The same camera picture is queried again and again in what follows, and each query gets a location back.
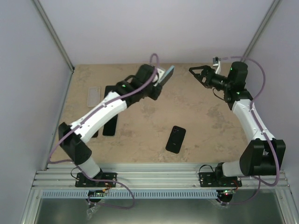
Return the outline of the light blue cased phone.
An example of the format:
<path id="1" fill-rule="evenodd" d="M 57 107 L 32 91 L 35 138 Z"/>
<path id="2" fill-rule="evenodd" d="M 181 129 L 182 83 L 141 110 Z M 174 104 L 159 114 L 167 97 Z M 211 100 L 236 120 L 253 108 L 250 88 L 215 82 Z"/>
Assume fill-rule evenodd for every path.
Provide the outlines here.
<path id="1" fill-rule="evenodd" d="M 173 73 L 174 73 L 174 70 L 175 70 L 175 66 L 172 65 L 162 76 L 161 78 L 159 78 L 159 82 L 158 84 L 160 86 L 164 86 L 168 81 L 169 79 L 172 77 Z"/>

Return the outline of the silver smartphone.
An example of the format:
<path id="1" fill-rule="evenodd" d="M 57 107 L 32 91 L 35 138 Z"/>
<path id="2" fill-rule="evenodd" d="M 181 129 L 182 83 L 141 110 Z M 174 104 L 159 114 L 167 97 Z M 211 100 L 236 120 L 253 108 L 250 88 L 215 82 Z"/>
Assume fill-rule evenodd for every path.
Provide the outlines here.
<path id="1" fill-rule="evenodd" d="M 115 85 L 107 85 L 105 87 L 104 98 L 109 94 L 109 92 L 115 91 Z"/>

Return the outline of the black cased phone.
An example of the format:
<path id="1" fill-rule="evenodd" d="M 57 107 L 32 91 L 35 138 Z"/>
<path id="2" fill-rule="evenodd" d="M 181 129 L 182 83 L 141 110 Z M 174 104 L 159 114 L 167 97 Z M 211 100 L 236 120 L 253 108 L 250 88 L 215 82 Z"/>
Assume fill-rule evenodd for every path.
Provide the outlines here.
<path id="1" fill-rule="evenodd" d="M 99 135 L 99 131 L 97 131 L 97 132 L 92 136 L 92 138 L 97 138 L 98 135 Z"/>
<path id="2" fill-rule="evenodd" d="M 186 130 L 179 126 L 174 126 L 166 143 L 165 149 L 174 154 L 178 154 L 182 147 Z"/>

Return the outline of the dark teal smartphone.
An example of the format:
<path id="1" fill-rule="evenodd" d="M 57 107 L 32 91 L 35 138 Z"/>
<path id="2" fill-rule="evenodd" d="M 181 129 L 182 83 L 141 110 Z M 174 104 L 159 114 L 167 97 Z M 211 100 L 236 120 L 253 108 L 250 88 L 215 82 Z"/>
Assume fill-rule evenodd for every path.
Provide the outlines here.
<path id="1" fill-rule="evenodd" d="M 103 127 L 103 136 L 115 136 L 118 115 L 111 118 Z"/>

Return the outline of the beige phone case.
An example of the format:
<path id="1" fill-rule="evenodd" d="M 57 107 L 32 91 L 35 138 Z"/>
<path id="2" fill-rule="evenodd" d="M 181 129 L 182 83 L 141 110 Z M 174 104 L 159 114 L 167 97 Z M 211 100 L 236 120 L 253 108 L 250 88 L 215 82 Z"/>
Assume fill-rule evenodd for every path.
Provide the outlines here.
<path id="1" fill-rule="evenodd" d="M 87 107 L 92 108 L 100 103 L 100 87 L 94 86 L 88 89 Z"/>

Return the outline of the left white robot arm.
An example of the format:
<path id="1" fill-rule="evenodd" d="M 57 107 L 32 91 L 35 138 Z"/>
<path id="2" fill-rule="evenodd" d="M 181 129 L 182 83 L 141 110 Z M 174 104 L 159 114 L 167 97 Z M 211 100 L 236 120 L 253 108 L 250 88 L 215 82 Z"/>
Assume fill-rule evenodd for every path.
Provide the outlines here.
<path id="1" fill-rule="evenodd" d="M 157 99 L 164 74 L 164 69 L 143 64 L 135 75 L 130 75 L 113 86 L 106 97 L 86 115 L 70 125 L 63 122 L 59 126 L 59 146 L 86 174 L 86 181 L 91 186 L 101 184 L 102 170 L 92 158 L 87 142 L 109 120 L 132 104 L 145 97 Z"/>

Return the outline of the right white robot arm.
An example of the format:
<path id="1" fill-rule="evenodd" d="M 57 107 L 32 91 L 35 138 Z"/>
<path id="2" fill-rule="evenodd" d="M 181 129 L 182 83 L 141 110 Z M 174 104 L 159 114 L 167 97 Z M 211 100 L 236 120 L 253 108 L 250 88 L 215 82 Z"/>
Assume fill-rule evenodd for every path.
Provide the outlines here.
<path id="1" fill-rule="evenodd" d="M 227 76 L 218 70 L 204 65 L 189 68 L 189 72 L 207 89 L 223 91 L 224 101 L 239 119 L 246 135 L 248 145 L 241 157 L 233 162 L 219 163 L 214 171 L 214 180 L 219 186 L 226 186 L 240 177 L 275 176 L 278 183 L 280 168 L 286 145 L 276 139 L 266 128 L 255 108 L 255 98 L 246 89 L 248 66 L 236 61 L 230 66 Z"/>

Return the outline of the left circuit board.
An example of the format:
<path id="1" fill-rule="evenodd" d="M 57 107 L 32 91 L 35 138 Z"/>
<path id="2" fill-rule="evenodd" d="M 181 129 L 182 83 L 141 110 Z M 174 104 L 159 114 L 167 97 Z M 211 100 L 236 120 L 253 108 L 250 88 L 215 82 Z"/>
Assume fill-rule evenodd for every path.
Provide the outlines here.
<path id="1" fill-rule="evenodd" d="M 109 193 L 109 189 L 91 190 L 88 192 L 88 197 L 105 197 Z"/>

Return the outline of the circuit board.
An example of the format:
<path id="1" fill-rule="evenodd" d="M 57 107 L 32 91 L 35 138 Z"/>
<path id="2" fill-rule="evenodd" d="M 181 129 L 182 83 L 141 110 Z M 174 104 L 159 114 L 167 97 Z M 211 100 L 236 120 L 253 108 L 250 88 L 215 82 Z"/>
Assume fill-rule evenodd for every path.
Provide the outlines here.
<path id="1" fill-rule="evenodd" d="M 91 190 L 88 192 L 88 197 L 105 197 L 109 193 L 109 189 Z"/>
<path id="2" fill-rule="evenodd" d="M 234 189 L 228 189 L 228 190 L 224 190 L 224 191 L 223 191 L 223 194 L 224 194 L 225 196 L 228 196 L 228 195 L 232 195 L 232 194 L 234 194 L 236 191 L 237 191 L 236 188 L 234 188 Z"/>

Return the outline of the right circuit board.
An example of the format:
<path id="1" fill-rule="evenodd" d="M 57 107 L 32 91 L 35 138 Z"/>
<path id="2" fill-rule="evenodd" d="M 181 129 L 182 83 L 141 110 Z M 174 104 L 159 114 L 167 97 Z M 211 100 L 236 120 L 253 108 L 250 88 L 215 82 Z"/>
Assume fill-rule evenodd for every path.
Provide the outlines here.
<path id="1" fill-rule="evenodd" d="M 232 195 L 232 194 L 234 194 L 236 191 L 237 191 L 236 188 L 234 188 L 234 189 L 228 189 L 228 190 L 224 190 L 224 191 L 223 191 L 223 194 L 224 194 L 225 196 L 228 196 L 228 195 Z"/>

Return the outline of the clear plastic bag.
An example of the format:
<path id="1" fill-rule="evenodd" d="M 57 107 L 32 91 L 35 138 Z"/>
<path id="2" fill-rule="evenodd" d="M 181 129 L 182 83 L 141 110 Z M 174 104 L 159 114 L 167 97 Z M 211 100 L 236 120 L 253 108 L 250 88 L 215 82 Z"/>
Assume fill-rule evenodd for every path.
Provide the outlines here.
<path id="1" fill-rule="evenodd" d="M 96 203 L 88 205 L 88 209 L 86 210 L 87 221 L 93 217 L 93 215 L 98 211 L 99 207 L 100 206 Z"/>

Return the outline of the right aluminium corner post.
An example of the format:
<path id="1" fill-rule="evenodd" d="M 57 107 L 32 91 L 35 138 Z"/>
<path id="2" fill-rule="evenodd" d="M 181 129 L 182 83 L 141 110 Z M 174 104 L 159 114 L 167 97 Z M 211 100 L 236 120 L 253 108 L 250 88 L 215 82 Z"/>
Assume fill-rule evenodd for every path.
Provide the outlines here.
<path id="1" fill-rule="evenodd" d="M 256 32 L 254 33 L 253 37 L 251 38 L 251 41 L 249 42 L 245 52 L 241 56 L 240 61 L 245 62 L 247 60 L 247 58 L 250 56 L 254 47 L 257 45 L 259 39 L 261 38 L 262 34 L 266 30 L 267 26 L 269 25 L 275 12 L 279 8 L 281 2 L 282 2 L 282 0 L 273 0 L 271 2 L 268 10 L 266 11 L 266 14 L 264 15 L 263 19 L 260 22 L 260 25 L 258 26 Z"/>

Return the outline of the aluminium corner post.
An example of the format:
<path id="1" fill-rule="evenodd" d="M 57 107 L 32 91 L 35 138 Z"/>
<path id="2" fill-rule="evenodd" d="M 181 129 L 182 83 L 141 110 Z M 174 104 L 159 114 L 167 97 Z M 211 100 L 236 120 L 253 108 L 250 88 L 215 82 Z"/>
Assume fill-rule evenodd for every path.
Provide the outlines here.
<path id="1" fill-rule="evenodd" d="M 260 25 L 258 26 L 256 32 L 254 33 L 253 37 L 251 38 L 251 41 L 249 42 L 245 52 L 241 56 L 240 61 L 245 62 L 247 60 L 247 58 L 250 56 L 254 47 L 257 45 L 259 39 L 261 38 L 262 34 L 266 30 L 267 26 L 269 25 L 275 12 L 279 8 L 281 2 L 282 2 L 282 0 L 273 0 L 271 2 L 268 10 L 266 11 L 266 14 L 264 15 L 263 19 L 260 22 Z"/>
<path id="2" fill-rule="evenodd" d="M 60 41 L 60 38 L 58 37 L 49 17 L 47 16 L 47 13 L 44 9 L 44 7 L 42 6 L 41 2 L 39 0 L 32 0 L 31 1 L 34 5 L 34 7 L 36 8 L 39 16 L 41 17 L 45 27 L 47 28 L 51 38 L 53 39 L 58 51 L 60 52 L 62 58 L 64 59 L 64 61 L 66 62 L 66 64 L 68 65 L 69 69 L 71 72 L 74 72 L 74 65 L 71 62 L 62 42 Z"/>

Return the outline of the aluminium rail frame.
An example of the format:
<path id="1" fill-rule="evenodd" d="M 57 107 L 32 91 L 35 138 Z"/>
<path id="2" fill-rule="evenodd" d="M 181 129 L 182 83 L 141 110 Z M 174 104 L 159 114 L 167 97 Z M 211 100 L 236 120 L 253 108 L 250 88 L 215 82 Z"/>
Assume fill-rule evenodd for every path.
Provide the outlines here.
<path id="1" fill-rule="evenodd" d="M 271 189 L 254 177 L 240 177 L 241 187 L 207 187 L 199 182 L 199 172 L 212 172 L 215 164 L 203 166 L 196 163 L 116 163 L 102 164 L 104 172 L 117 173 L 118 184 L 110 190 L 180 190 L 200 189 L 224 191 L 237 189 Z M 30 194 L 21 219 L 23 224 L 33 224 L 44 190 L 96 190 L 96 188 L 77 188 L 72 174 L 79 172 L 73 163 L 49 164 L 44 170 L 36 171 Z"/>

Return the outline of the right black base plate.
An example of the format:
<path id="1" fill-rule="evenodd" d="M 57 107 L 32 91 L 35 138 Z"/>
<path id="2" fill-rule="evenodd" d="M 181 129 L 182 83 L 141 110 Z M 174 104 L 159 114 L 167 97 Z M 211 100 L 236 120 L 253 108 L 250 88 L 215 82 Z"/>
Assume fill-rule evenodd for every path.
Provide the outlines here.
<path id="1" fill-rule="evenodd" d="M 207 187 L 241 187 L 242 181 L 235 177 L 216 175 L 214 172 L 199 172 L 200 186 Z"/>

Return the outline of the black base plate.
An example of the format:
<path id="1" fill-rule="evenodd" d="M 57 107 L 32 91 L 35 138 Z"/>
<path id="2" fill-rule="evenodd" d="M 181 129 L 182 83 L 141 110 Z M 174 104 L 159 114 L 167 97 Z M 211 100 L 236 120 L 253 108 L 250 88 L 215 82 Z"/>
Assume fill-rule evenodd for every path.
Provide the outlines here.
<path id="1" fill-rule="evenodd" d="M 199 172 L 200 186 L 207 187 L 241 187 L 242 181 L 235 177 L 216 175 L 214 172 Z"/>
<path id="2" fill-rule="evenodd" d="M 102 172 L 94 177 L 96 180 L 99 181 L 92 181 L 85 177 L 83 173 L 77 173 L 77 180 L 75 182 L 75 187 L 77 188 L 107 188 L 116 186 L 114 181 L 117 180 L 117 173 L 112 172 Z"/>

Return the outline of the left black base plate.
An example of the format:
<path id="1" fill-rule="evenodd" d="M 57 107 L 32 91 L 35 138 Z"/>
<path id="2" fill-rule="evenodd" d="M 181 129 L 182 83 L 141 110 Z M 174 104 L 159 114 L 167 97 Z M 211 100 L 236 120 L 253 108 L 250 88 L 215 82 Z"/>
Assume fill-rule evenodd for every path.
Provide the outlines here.
<path id="1" fill-rule="evenodd" d="M 114 181 L 117 180 L 117 173 L 112 172 L 102 172 L 94 177 L 96 180 L 99 181 L 92 181 L 85 177 L 83 173 L 77 173 L 77 180 L 75 182 L 75 187 L 77 188 L 107 188 L 116 186 Z"/>

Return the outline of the left aluminium corner post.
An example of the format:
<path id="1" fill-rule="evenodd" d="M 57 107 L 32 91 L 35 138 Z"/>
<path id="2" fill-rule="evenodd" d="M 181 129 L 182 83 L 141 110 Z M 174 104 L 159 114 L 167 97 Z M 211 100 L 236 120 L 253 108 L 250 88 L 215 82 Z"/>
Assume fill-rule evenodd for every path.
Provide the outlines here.
<path id="1" fill-rule="evenodd" d="M 49 17 L 47 16 L 47 13 L 44 9 L 44 7 L 42 6 L 41 2 L 39 0 L 32 0 L 31 1 L 34 5 L 34 7 L 36 8 L 39 16 L 41 17 L 45 27 L 47 28 L 51 38 L 53 39 L 58 51 L 60 52 L 62 58 L 64 59 L 64 61 L 66 62 L 66 64 L 68 65 L 69 69 L 71 72 L 74 72 L 74 65 L 71 62 L 62 42 L 60 41 L 60 38 L 58 37 Z"/>

